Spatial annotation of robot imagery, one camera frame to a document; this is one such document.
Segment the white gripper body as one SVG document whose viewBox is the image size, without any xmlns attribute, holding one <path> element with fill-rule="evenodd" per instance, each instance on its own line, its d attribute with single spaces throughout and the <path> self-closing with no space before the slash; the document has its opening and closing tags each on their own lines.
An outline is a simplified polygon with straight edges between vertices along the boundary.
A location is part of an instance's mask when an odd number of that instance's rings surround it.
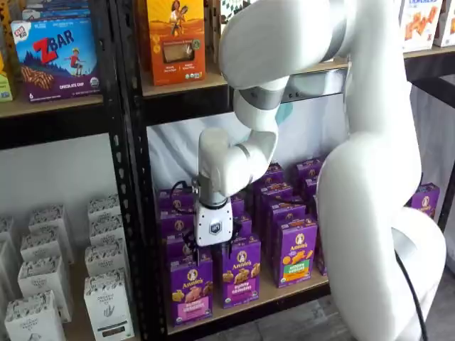
<svg viewBox="0 0 455 341">
<path fill-rule="evenodd" d="M 217 207 L 209 207 L 199 200 L 195 204 L 195 241 L 199 247 L 228 242 L 233 236 L 233 216 L 230 198 Z"/>
</svg>

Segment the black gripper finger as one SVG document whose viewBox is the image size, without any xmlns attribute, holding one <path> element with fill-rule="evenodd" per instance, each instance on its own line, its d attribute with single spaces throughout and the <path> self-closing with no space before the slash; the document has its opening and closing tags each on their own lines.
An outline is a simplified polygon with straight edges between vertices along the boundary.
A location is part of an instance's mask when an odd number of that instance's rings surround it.
<svg viewBox="0 0 455 341">
<path fill-rule="evenodd" d="M 228 258 L 231 257 L 232 254 L 232 246 L 234 241 L 240 236 L 240 232 L 242 231 L 242 224 L 240 222 L 233 222 L 232 226 L 232 236 L 231 238 L 226 242 L 227 246 L 225 247 L 227 249 L 227 255 Z"/>
<path fill-rule="evenodd" d="M 189 230 L 183 235 L 185 257 L 192 257 L 197 266 L 200 265 L 200 247 L 198 246 L 193 230 Z"/>
</svg>

